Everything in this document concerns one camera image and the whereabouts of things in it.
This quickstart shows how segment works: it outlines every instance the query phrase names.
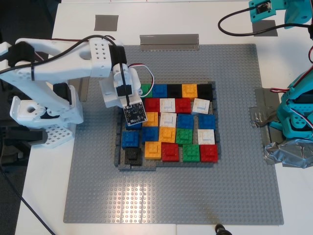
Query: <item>table surface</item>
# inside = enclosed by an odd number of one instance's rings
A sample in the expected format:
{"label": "table surface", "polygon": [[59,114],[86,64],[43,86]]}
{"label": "table surface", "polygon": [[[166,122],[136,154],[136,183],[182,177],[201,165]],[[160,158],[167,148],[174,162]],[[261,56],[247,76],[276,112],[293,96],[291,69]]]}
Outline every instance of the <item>table surface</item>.
{"label": "table surface", "polygon": [[[217,28],[223,16],[248,7],[247,2],[174,3],[62,3],[59,4],[53,37],[81,39],[110,34],[125,45],[139,45],[142,34],[197,33],[200,44],[255,43],[263,87],[285,88],[310,67],[312,41],[306,29],[279,29],[278,37],[231,37]],[[95,15],[119,15],[117,32],[94,32]],[[282,24],[284,12],[271,19]],[[248,13],[223,23],[232,32],[251,32]],[[23,196],[58,235],[149,234],[213,235],[214,225],[171,224],[65,224],[63,222],[74,140],[55,149],[34,146],[31,150]],[[312,231],[313,167],[276,166],[285,224],[282,226],[226,225],[234,235],[294,235]],[[16,235],[49,234],[28,208],[21,204]]]}

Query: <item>red wire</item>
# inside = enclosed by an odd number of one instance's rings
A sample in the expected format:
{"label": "red wire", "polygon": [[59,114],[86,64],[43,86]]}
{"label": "red wire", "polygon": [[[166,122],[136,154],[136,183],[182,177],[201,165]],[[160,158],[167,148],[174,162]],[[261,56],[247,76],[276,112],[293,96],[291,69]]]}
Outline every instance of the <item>red wire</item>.
{"label": "red wire", "polygon": [[271,88],[269,91],[273,93],[286,93],[289,89]]}

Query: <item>black cable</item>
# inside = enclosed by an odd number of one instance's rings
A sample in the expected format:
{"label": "black cable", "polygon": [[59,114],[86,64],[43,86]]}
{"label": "black cable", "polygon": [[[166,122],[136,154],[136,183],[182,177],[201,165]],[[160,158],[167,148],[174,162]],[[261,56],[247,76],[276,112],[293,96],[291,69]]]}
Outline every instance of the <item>black cable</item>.
{"label": "black cable", "polygon": [[111,38],[112,40],[115,40],[114,37],[112,37],[111,35],[105,35],[105,37]]}
{"label": "black cable", "polygon": [[253,33],[231,33],[231,32],[228,32],[226,30],[224,30],[222,27],[221,27],[221,23],[226,20],[227,18],[231,17],[231,16],[234,16],[234,15],[238,15],[240,13],[243,13],[243,12],[246,12],[246,11],[251,11],[253,9],[255,9],[256,6],[253,6],[253,7],[249,7],[247,9],[244,9],[244,10],[240,10],[240,11],[236,11],[236,12],[233,12],[227,16],[224,16],[223,18],[220,19],[220,21],[218,22],[218,28],[221,32],[223,32],[224,34],[227,34],[227,35],[230,35],[230,36],[235,36],[235,37],[245,37],[245,36],[253,36],[253,35],[258,35],[258,34],[261,34],[261,33],[266,33],[266,32],[269,32],[269,31],[272,31],[272,30],[275,30],[275,29],[278,29],[278,28],[283,28],[283,27],[290,27],[290,26],[293,26],[293,27],[302,27],[302,28],[310,28],[310,25],[308,24],[300,24],[300,23],[285,23],[285,24],[280,24],[280,25],[277,25],[277,26],[274,26],[274,27],[270,27],[270,28],[267,28],[267,29],[263,29],[263,30],[260,30],[260,31],[257,31],[257,32],[253,32]]}
{"label": "black cable", "polygon": [[2,135],[2,129],[0,127],[0,172],[4,176],[4,179],[8,182],[9,186],[12,188],[12,190],[15,192],[15,194],[19,197],[19,199],[28,207],[28,209],[36,216],[36,218],[42,223],[42,225],[52,234],[56,235],[49,227],[46,225],[46,223],[39,217],[39,215],[32,209],[32,207],[25,201],[25,199],[20,195],[18,190],[14,187],[14,185],[11,183],[9,178],[6,176],[5,171],[2,168],[1,160],[3,157],[3,151],[4,151],[4,140],[3,140],[3,135]]}
{"label": "black cable", "polygon": [[312,53],[313,47],[309,50],[309,61],[313,64],[313,61],[311,59],[311,53]]}
{"label": "black cable", "polygon": [[107,40],[108,42],[110,42],[112,45],[113,45],[113,48],[115,49],[116,51],[116,54],[117,54],[117,57],[118,57],[118,61],[119,61],[119,65],[120,65],[120,69],[121,69],[121,75],[122,75],[122,81],[123,81],[123,86],[124,86],[124,91],[125,91],[125,95],[126,95],[126,102],[127,102],[127,106],[129,106],[130,104],[130,101],[129,101],[129,96],[127,94],[127,90],[126,90],[126,81],[125,81],[125,74],[124,74],[124,71],[123,71],[123,61],[121,59],[121,55],[120,55],[120,52],[118,50],[118,47],[117,45],[115,44],[115,42],[106,37],[106,36],[102,36],[102,35],[90,35],[88,37],[85,37],[81,40],[79,40],[77,43],[75,43],[74,45],[72,45],[70,48],[66,49],[65,51],[61,52],[60,54],[57,54],[56,56],[53,56],[51,58],[48,58],[46,60],[43,60],[43,61],[39,61],[39,62],[36,62],[36,63],[30,63],[30,64],[25,64],[25,65],[18,65],[18,66],[14,66],[14,67],[11,67],[11,68],[7,68],[7,69],[4,69],[2,71],[0,71],[0,75],[1,74],[4,74],[6,72],[9,72],[9,71],[12,71],[12,70],[17,70],[17,69],[23,69],[23,68],[28,68],[28,67],[32,67],[32,66],[39,66],[39,65],[43,65],[43,64],[47,64],[51,61],[54,61],[64,55],[66,55],[67,53],[69,53],[71,50],[75,49],[76,47],[78,47],[81,43],[91,39],[91,38],[102,38],[102,39],[105,39]]}

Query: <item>black lego brick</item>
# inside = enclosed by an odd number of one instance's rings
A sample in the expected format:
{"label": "black lego brick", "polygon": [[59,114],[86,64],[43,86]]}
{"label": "black lego brick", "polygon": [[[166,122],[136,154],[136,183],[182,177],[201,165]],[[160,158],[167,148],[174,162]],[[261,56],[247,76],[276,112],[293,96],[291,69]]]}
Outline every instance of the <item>black lego brick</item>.
{"label": "black lego brick", "polygon": [[125,164],[142,165],[141,148],[125,149]]}
{"label": "black lego brick", "polygon": [[167,85],[167,97],[168,98],[182,98],[181,84],[168,84]]}
{"label": "black lego brick", "polygon": [[213,100],[212,84],[198,84],[197,91],[199,99],[210,100],[212,102]]}

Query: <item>black connector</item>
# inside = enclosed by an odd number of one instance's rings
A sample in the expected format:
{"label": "black connector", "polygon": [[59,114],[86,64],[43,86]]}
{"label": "black connector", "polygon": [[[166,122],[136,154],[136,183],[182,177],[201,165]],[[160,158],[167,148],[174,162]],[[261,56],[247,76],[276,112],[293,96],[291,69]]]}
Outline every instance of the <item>black connector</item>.
{"label": "black connector", "polygon": [[260,5],[258,5],[256,7],[256,14],[261,14],[261,13],[264,13],[264,12],[267,12],[272,9],[272,5],[270,3],[270,1],[268,2],[264,2],[264,3],[261,3]]}
{"label": "black connector", "polygon": [[308,32],[310,34],[310,38],[313,40],[313,24],[309,25]]}

